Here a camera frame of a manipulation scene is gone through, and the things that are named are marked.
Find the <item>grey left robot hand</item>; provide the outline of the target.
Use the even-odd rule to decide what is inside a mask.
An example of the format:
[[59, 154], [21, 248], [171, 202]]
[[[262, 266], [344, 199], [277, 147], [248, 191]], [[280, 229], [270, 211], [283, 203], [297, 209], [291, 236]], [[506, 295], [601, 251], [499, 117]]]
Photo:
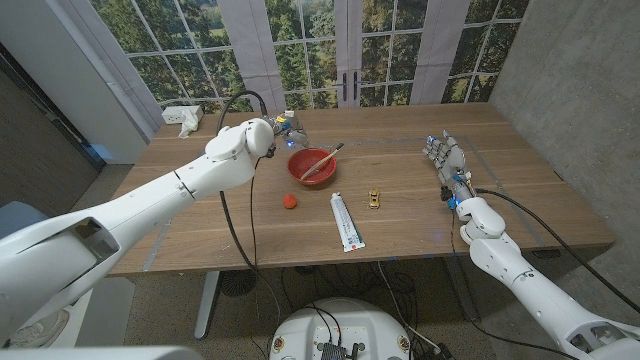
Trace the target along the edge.
[[265, 115], [262, 119], [270, 124], [275, 137], [283, 138], [287, 147], [299, 145], [308, 148], [310, 146], [306, 131], [294, 110], [286, 110], [277, 116]]

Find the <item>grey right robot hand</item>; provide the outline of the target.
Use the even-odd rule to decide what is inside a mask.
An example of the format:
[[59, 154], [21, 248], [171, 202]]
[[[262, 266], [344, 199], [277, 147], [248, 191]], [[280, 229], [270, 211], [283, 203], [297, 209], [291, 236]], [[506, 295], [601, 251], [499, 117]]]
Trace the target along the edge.
[[443, 141], [434, 136], [428, 136], [423, 153], [433, 162], [442, 186], [462, 202], [474, 196], [465, 153], [456, 139], [446, 130], [443, 131], [443, 136]]

